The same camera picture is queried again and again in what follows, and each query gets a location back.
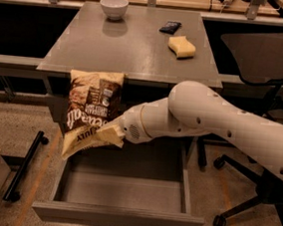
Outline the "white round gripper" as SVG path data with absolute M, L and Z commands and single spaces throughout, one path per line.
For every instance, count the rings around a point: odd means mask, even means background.
M 122 117 L 116 117 L 111 122 L 107 122 L 97 129 L 98 138 L 118 148 L 124 146 L 124 138 L 130 143 L 141 144 L 151 141 L 152 138 L 145 132 L 142 125 L 142 109 L 143 104 L 131 107 Z

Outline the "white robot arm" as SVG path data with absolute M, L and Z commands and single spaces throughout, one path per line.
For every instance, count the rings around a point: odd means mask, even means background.
M 125 140 L 143 143 L 213 133 L 283 180 L 283 124 L 236 108 L 196 81 L 181 82 L 167 98 L 126 110 L 97 133 L 118 147 Z

